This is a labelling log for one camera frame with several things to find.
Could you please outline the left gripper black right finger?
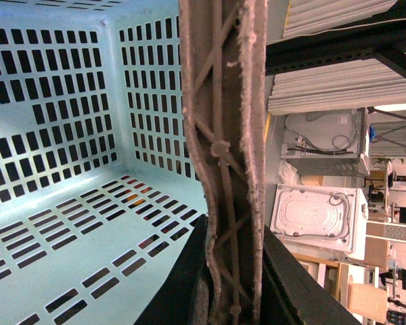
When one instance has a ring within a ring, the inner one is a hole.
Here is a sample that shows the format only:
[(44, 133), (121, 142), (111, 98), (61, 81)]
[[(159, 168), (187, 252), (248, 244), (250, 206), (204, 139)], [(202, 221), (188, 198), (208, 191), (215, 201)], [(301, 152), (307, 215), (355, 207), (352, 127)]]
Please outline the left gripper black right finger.
[(265, 227), (261, 324), (358, 324)]

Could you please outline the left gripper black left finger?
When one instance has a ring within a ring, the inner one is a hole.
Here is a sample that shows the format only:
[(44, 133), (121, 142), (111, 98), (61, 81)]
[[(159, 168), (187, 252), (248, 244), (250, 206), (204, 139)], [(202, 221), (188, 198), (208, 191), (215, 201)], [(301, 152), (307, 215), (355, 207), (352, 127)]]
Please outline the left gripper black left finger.
[(164, 284), (136, 324), (208, 324), (210, 281), (206, 271), (207, 216), (197, 218)]

